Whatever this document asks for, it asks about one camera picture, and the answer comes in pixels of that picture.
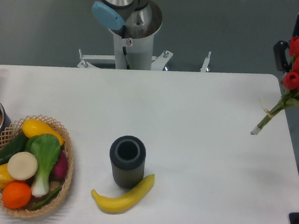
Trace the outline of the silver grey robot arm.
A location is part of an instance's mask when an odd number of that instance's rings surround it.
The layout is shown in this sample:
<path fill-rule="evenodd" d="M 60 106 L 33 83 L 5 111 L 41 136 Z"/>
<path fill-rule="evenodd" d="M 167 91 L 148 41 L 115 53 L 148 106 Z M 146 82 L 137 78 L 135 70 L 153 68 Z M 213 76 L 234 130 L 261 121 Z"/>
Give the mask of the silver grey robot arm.
<path fill-rule="evenodd" d="M 220 65 L 255 61 L 280 33 L 299 35 L 299 0 L 99 0 L 92 13 L 123 38 L 159 29 L 177 54 L 210 48 Z"/>

